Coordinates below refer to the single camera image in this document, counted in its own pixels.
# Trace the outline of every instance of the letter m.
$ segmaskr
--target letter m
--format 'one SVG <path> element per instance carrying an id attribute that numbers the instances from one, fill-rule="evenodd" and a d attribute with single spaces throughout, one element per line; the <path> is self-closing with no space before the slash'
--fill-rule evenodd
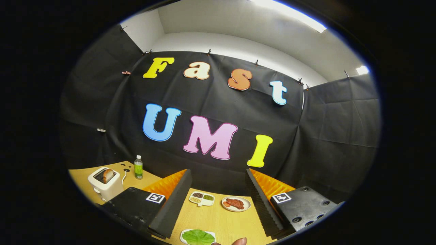
<path id="1" fill-rule="evenodd" d="M 202 116 L 192 116 L 191 122 L 193 124 L 191 136 L 189 137 L 188 144 L 183 146 L 185 151 L 197 153 L 197 141 L 200 141 L 203 155 L 206 155 L 215 145 L 215 150 L 211 152 L 213 158 L 221 160 L 230 159 L 228 150 L 233 134 L 238 131 L 237 126 L 230 123 L 223 123 L 214 134 L 211 134 L 209 122 L 206 118 Z"/>

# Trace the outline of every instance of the green bottle label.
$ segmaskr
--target green bottle label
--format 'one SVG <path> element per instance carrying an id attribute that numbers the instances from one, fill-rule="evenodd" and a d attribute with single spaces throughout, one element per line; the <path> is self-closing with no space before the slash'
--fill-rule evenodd
<path id="1" fill-rule="evenodd" d="M 142 177 L 142 165 L 135 164 L 135 176 Z"/>

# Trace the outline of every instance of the plastic bottle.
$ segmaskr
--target plastic bottle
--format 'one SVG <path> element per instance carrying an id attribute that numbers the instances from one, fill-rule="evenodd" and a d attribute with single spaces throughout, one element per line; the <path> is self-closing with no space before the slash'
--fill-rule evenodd
<path id="1" fill-rule="evenodd" d="M 140 155 L 137 155 L 135 160 L 135 178 L 138 180 L 142 179 L 142 161 Z"/>

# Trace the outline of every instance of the white wall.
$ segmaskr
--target white wall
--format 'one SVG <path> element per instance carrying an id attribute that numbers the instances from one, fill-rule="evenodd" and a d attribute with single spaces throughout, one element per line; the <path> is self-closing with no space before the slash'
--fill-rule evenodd
<path id="1" fill-rule="evenodd" d="M 157 9 L 135 15 L 120 23 L 124 31 L 143 51 L 195 51 L 220 54 L 279 71 L 296 80 L 303 78 L 305 85 L 314 87 L 328 82 L 309 66 L 270 46 L 245 38 L 205 32 L 165 34 Z"/>
<path id="2" fill-rule="evenodd" d="M 121 27 L 127 26 L 124 31 L 142 52 L 150 50 L 156 40 L 165 35 L 157 9 L 134 15 L 120 24 Z"/>
<path id="3" fill-rule="evenodd" d="M 279 71 L 310 87 L 328 82 L 309 66 L 272 47 L 245 38 L 205 32 L 170 33 L 160 37 L 151 47 L 159 51 L 195 51 L 220 54 L 255 63 Z"/>

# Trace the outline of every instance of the beans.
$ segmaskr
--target beans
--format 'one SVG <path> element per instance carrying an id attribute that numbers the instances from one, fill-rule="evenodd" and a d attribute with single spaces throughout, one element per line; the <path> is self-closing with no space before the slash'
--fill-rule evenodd
<path id="1" fill-rule="evenodd" d="M 213 196 L 209 196 L 209 195 L 204 195 L 203 199 L 213 201 L 213 200 L 214 200 L 214 197 L 213 197 Z"/>
<path id="2" fill-rule="evenodd" d="M 192 196 L 202 198 L 203 194 L 197 192 L 197 193 L 192 194 Z"/>
<path id="3" fill-rule="evenodd" d="M 194 203 L 200 203 L 201 202 L 201 200 L 196 198 L 196 197 L 191 197 L 191 198 L 189 198 L 189 200 L 193 201 Z"/>

